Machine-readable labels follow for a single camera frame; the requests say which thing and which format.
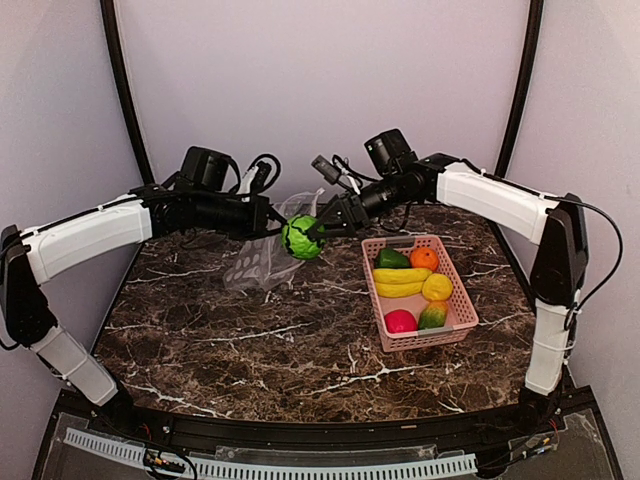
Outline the green toy cabbage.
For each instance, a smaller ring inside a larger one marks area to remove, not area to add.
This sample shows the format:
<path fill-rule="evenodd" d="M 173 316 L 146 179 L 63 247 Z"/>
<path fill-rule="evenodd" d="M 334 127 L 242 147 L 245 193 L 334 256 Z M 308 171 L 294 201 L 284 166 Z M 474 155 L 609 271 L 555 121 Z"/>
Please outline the green toy cabbage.
<path fill-rule="evenodd" d="M 281 231 L 281 244 L 286 252 L 297 260 L 317 258 L 325 245 L 325 240 L 313 240 L 308 231 L 317 223 L 311 215 L 296 215 L 290 218 Z"/>

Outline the clear zip top bag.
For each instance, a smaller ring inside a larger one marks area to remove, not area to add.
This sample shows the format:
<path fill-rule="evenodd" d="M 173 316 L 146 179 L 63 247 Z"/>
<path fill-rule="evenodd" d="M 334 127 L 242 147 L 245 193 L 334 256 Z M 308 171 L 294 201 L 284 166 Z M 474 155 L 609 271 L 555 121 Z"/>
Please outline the clear zip top bag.
<path fill-rule="evenodd" d="M 294 194 L 283 202 L 276 203 L 275 209 L 286 220 L 296 215 L 315 216 L 319 198 L 324 192 L 325 189 L 320 187 L 315 192 Z M 302 264 L 302 260 L 297 260 L 286 252 L 280 233 L 247 241 L 235 256 L 232 266 L 224 273 L 224 287 L 232 291 L 254 288 L 270 291 L 282 283 L 290 282 Z"/>

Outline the green toy bell pepper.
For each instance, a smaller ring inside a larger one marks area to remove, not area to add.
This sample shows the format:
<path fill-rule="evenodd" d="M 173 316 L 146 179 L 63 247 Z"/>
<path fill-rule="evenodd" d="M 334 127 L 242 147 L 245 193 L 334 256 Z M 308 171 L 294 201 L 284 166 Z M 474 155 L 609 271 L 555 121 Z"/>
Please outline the green toy bell pepper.
<path fill-rule="evenodd" d="M 411 267 L 411 262 L 407 256 L 392 249 L 381 249 L 374 260 L 376 269 L 406 269 Z"/>

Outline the yellow toy banana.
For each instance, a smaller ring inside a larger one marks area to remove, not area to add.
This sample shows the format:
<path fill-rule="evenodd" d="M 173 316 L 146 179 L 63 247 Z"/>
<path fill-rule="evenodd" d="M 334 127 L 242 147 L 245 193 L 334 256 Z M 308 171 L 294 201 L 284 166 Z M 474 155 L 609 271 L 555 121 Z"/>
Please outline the yellow toy banana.
<path fill-rule="evenodd" d="M 404 298 L 421 292 L 424 282 L 433 274 L 426 268 L 374 269 L 376 292 L 384 298 Z"/>

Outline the pink perforated plastic basket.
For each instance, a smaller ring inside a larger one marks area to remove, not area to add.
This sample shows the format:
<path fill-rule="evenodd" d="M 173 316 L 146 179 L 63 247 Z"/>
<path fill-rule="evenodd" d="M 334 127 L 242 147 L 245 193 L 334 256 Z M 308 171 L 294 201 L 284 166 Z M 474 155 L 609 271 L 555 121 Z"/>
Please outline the pink perforated plastic basket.
<path fill-rule="evenodd" d="M 362 241 L 361 246 L 364 255 L 363 269 L 384 351 L 401 351 L 462 341 L 479 323 L 478 315 L 469 295 L 438 236 L 373 238 Z M 438 270 L 433 273 L 444 274 L 453 282 L 453 293 L 446 300 L 449 307 L 446 323 L 441 328 L 417 329 L 408 333 L 388 333 L 384 322 L 384 316 L 387 313 L 396 309 L 408 310 L 418 322 L 420 313 L 431 301 L 426 300 L 421 292 L 404 298 L 379 296 L 373 279 L 373 270 L 376 269 L 374 266 L 375 257 L 381 249 L 392 248 L 409 258 L 410 253 L 419 247 L 429 247 L 437 252 L 440 264 Z"/>

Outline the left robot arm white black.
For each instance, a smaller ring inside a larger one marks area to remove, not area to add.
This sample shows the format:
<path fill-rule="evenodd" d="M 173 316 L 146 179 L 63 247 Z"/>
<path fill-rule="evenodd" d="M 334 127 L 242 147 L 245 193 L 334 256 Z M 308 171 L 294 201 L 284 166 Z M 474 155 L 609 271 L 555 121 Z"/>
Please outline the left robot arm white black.
<path fill-rule="evenodd" d="M 266 191 L 281 174 L 279 159 L 258 155 L 240 171 L 229 155 L 192 146 L 181 168 L 107 203 L 25 230 L 1 234 L 1 312 L 10 349 L 39 356 L 90 403 L 120 436 L 141 427 L 140 412 L 112 374 L 64 328 L 42 287 L 58 275 L 106 253 L 175 232 L 214 231 L 235 240 L 274 234 L 283 224 Z"/>

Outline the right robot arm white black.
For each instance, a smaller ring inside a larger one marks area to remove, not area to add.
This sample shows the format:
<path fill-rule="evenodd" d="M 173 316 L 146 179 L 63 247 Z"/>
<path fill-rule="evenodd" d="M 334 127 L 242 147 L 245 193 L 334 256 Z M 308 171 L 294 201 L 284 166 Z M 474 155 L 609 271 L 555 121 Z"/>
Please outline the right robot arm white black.
<path fill-rule="evenodd" d="M 585 210 L 575 195 L 554 196 L 489 174 L 443 153 L 419 158 L 399 129 L 365 143 L 380 178 L 360 192 L 334 196 L 309 230 L 313 240 L 353 237 L 406 203 L 460 208 L 505 227 L 536 246 L 528 283 L 536 324 L 526 389 L 549 395 L 573 348 L 575 323 L 588 298 L 581 290 L 589 261 Z"/>

